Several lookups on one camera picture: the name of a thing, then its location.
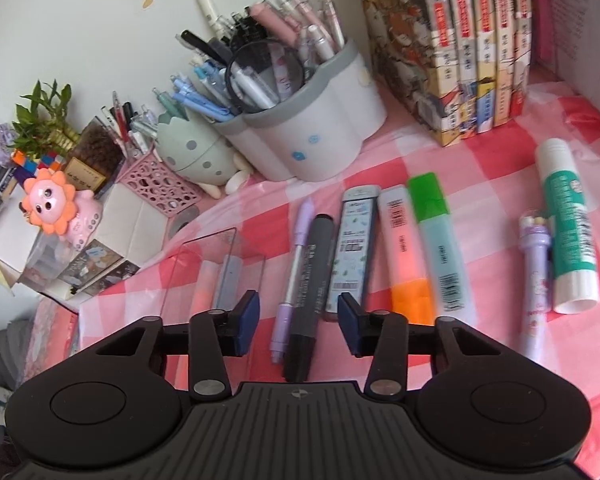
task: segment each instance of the purple tube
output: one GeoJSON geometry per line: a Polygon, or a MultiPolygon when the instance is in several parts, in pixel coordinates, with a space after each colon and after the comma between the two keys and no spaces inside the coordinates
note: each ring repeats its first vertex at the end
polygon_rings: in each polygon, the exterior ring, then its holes
{"type": "Polygon", "coordinates": [[[271,335],[271,361],[274,364],[282,362],[285,354],[286,342],[289,339],[289,325],[291,314],[296,306],[296,296],[298,295],[298,283],[300,280],[302,254],[304,253],[304,244],[306,235],[309,232],[309,225],[314,219],[314,203],[311,198],[307,198],[298,211],[296,226],[294,228],[294,256],[291,260],[289,269],[289,282],[286,286],[285,299],[278,306],[276,322],[273,325],[273,334],[271,335]]]}
{"type": "Polygon", "coordinates": [[[525,304],[520,353],[541,364],[547,301],[547,252],[551,236],[541,216],[529,214],[520,219],[520,249],[525,253],[525,304]]]}

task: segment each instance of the red and white checkered tablecloth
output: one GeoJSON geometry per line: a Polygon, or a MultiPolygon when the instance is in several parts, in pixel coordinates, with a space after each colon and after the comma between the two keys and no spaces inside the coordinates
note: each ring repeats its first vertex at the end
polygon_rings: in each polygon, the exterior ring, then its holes
{"type": "MultiPolygon", "coordinates": [[[[468,267],[478,311],[477,328],[515,348],[523,303],[523,256],[518,249],[517,224],[527,209],[543,206],[534,150],[550,137],[566,139],[573,150],[590,210],[600,270],[600,114],[565,83],[535,84],[530,86],[521,117],[441,149],[390,95],[383,92],[383,96],[390,110],[388,121],[365,143],[351,167],[324,182],[260,182],[222,199],[170,241],[161,255],[165,258],[158,264],[83,304],[81,347],[139,317],[160,314],[164,287],[173,268],[170,256],[185,241],[236,226],[267,257],[260,288],[262,319],[247,377],[280,381],[280,368],[270,363],[269,341],[276,307],[283,297],[293,222],[302,199],[311,195],[316,212],[338,219],[342,193],[347,188],[363,184],[385,188],[434,171],[448,198],[468,267]]],[[[381,240],[377,247],[367,303],[370,310],[390,305],[381,240]]],[[[179,285],[182,297],[190,302],[190,283],[179,285]]],[[[549,320],[545,348],[548,367],[576,384],[593,409],[592,430],[578,464],[599,477],[600,304],[576,316],[550,314],[549,320]]],[[[364,380],[369,363],[370,358],[356,359],[349,354],[336,323],[320,324],[312,381],[364,380]]],[[[429,377],[428,358],[411,358],[409,387],[417,388],[429,377]]]]}

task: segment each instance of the pink mesh basket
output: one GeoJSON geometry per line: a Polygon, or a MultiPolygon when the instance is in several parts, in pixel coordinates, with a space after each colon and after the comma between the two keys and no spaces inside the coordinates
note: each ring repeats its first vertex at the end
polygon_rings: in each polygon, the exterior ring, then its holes
{"type": "Polygon", "coordinates": [[[168,218],[195,204],[202,192],[159,162],[151,151],[120,174],[117,182],[127,186],[168,218]]]}

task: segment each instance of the silver screw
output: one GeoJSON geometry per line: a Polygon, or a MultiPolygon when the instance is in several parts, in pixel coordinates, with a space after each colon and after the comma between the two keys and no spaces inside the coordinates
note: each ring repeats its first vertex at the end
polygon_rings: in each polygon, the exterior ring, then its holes
{"type": "Polygon", "coordinates": [[[387,397],[399,394],[402,390],[402,386],[400,386],[400,383],[397,383],[396,381],[393,381],[391,379],[378,379],[377,381],[373,381],[369,388],[376,395],[382,395],[387,397]]]}
{"type": "Polygon", "coordinates": [[[203,381],[198,381],[195,386],[193,386],[193,391],[199,395],[213,396],[224,392],[224,384],[215,379],[205,379],[203,381]]]}

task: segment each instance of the orange lion mane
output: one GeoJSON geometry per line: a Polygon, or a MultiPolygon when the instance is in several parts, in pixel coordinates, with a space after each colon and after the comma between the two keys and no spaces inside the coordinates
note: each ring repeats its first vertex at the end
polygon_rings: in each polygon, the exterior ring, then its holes
{"type": "Polygon", "coordinates": [[[24,191],[27,193],[27,196],[22,200],[22,207],[25,211],[30,213],[30,224],[41,226],[42,230],[48,235],[54,233],[59,236],[64,235],[69,228],[69,222],[78,214],[78,208],[74,202],[75,187],[71,184],[67,184],[64,173],[62,171],[56,171],[54,174],[51,174],[51,172],[45,168],[38,170],[38,175],[35,178],[28,178],[24,181],[24,191]],[[38,216],[38,213],[33,209],[31,200],[29,199],[29,193],[33,190],[33,187],[43,180],[50,180],[54,184],[61,186],[62,190],[64,190],[66,204],[60,214],[60,218],[53,224],[47,224],[42,221],[40,216],[38,216]]]}

